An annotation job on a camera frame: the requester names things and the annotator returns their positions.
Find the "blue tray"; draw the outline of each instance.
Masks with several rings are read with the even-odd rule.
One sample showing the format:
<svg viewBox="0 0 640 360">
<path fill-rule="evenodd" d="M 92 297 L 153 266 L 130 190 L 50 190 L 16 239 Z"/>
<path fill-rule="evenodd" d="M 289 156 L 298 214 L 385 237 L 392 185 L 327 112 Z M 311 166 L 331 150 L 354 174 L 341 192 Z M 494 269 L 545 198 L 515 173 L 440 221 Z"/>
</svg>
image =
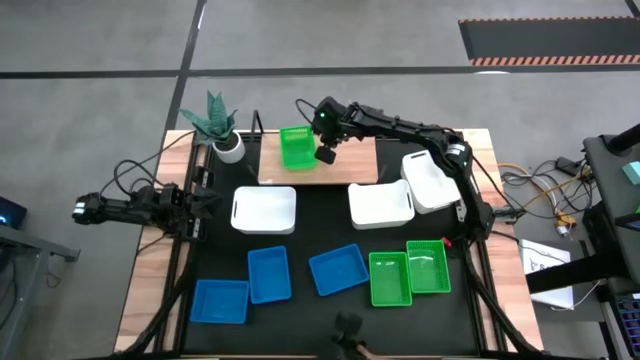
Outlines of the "blue tray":
<svg viewBox="0 0 640 360">
<path fill-rule="evenodd" d="M 284 246 L 251 250 L 248 258 L 251 303 L 291 298 L 287 249 Z"/>
<path fill-rule="evenodd" d="M 190 319 L 192 322 L 244 324 L 248 299 L 247 281 L 198 280 Z"/>
<path fill-rule="evenodd" d="M 326 296 L 369 281 L 358 245 L 351 244 L 309 259 L 318 295 Z"/>
</svg>

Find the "concrete floor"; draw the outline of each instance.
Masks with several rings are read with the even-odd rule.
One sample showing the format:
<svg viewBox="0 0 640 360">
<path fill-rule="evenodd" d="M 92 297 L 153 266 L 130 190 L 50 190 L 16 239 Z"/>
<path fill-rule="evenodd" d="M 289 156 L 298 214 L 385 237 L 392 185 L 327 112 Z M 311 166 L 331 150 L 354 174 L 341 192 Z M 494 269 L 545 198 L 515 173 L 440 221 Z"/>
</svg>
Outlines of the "concrete floor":
<svg viewBox="0 0 640 360">
<path fill-rule="evenodd" d="M 178 69 L 195 0 L 0 0 L 0 72 Z M 457 19 L 629 15 L 623 0 L 209 0 L 192 68 L 465 66 Z M 410 120 L 486 127 L 499 161 L 581 158 L 581 140 L 637 123 L 638 72 L 189 79 L 181 107 L 204 112 L 206 90 L 260 109 L 265 126 L 302 124 L 298 97 L 326 95 Z M 158 150 L 175 79 L 0 80 L 0 195 L 29 208 L 26 230 L 82 248 L 63 281 L 42 286 L 22 359 L 105 355 L 113 348 L 140 228 L 83 227 L 70 212 L 123 158 Z M 178 119 L 177 128 L 190 128 Z M 533 190 L 508 191 L 526 199 Z M 541 203 L 534 210 L 549 210 Z M 557 241 L 523 218 L 520 237 Z M 579 228 L 575 239 L 584 238 Z M 541 322 L 557 355 L 606 354 L 593 322 Z"/>
</svg>

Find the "white paper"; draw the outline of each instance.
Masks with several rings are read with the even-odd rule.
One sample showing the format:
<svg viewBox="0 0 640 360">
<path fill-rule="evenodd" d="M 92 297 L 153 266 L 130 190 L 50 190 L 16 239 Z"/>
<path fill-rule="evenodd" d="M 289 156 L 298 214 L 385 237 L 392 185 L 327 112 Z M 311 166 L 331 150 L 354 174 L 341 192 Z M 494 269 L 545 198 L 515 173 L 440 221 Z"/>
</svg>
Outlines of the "white paper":
<svg viewBox="0 0 640 360">
<path fill-rule="evenodd" d="M 562 262 L 559 260 L 562 260 L 565 263 L 571 261 L 571 253 L 565 250 L 552 248 L 550 246 L 541 245 L 528 240 L 521 240 L 520 245 L 522 266 L 524 267 L 525 274 L 562 265 Z M 527 248 L 535 249 L 542 254 L 551 255 L 558 258 L 558 260 L 538 254 L 537 252 Z M 531 300 L 567 309 L 573 306 L 573 288 L 568 286 L 566 288 L 531 294 Z"/>
</svg>

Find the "white plastic bin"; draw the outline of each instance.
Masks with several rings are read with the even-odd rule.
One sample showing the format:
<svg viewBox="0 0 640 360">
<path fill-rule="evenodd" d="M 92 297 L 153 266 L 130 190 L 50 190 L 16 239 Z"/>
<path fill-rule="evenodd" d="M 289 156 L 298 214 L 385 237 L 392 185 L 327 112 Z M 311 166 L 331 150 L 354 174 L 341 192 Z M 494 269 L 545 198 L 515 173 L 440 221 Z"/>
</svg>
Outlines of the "white plastic bin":
<svg viewBox="0 0 640 360">
<path fill-rule="evenodd" d="M 296 191 L 290 186 L 241 186 L 231 207 L 231 226 L 254 235 L 291 234 L 296 223 Z"/>
<path fill-rule="evenodd" d="M 382 185 L 349 185 L 351 222 L 358 230 L 402 226 L 413 219 L 409 183 L 398 180 Z"/>
<path fill-rule="evenodd" d="M 416 211 L 427 214 L 460 200 L 458 186 L 434 162 L 429 151 L 402 158 L 402 178 L 409 182 Z"/>
</svg>

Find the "green plastic basket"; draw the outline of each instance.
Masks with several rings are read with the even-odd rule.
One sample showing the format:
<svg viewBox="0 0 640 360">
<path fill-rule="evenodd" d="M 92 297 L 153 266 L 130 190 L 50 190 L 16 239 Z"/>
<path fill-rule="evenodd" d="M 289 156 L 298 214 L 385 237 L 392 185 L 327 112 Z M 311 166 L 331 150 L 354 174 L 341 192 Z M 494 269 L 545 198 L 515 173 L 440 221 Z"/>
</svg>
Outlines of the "green plastic basket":
<svg viewBox="0 0 640 360">
<path fill-rule="evenodd" d="M 411 291 L 416 294 L 451 292 L 447 254 L 441 240 L 407 241 Z"/>
<path fill-rule="evenodd" d="M 316 166 L 316 144 L 310 126 L 280 129 L 282 164 L 289 171 L 311 169 Z"/>
<path fill-rule="evenodd" d="M 403 252 L 369 253 L 373 306 L 411 306 L 409 261 Z"/>
</svg>

